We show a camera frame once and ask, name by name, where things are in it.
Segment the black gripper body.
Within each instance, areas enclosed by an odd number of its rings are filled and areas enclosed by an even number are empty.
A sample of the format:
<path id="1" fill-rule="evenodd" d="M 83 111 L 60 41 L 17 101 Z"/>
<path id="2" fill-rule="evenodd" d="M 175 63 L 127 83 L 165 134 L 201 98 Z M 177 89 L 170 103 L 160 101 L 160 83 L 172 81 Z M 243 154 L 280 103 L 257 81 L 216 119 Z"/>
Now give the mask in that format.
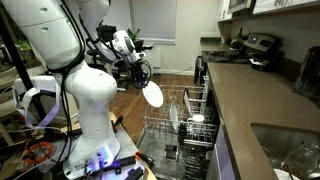
<path id="1" fill-rule="evenodd" d="M 150 63 L 144 60 L 134 62 L 130 67 L 130 80 L 137 89 L 145 88 L 151 80 Z"/>

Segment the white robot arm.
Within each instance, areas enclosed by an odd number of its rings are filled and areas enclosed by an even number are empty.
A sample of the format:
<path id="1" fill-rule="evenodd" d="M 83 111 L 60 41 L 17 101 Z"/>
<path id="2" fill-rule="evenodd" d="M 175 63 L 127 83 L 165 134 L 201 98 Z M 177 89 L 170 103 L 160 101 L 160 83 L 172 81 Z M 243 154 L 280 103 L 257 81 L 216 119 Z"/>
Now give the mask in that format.
<path id="1" fill-rule="evenodd" d="M 111 0 L 71 0 L 78 8 L 75 20 L 64 0 L 1 0 L 6 11 L 44 59 L 62 91 L 79 103 L 78 121 L 82 134 L 63 164 L 65 176 L 75 180 L 110 166 L 120 151 L 111 120 L 109 102 L 117 91 L 116 80 L 91 68 L 84 58 L 84 37 L 92 42 L 106 63 L 123 60 L 134 66 L 141 60 L 124 30 L 104 41 L 97 28 Z"/>

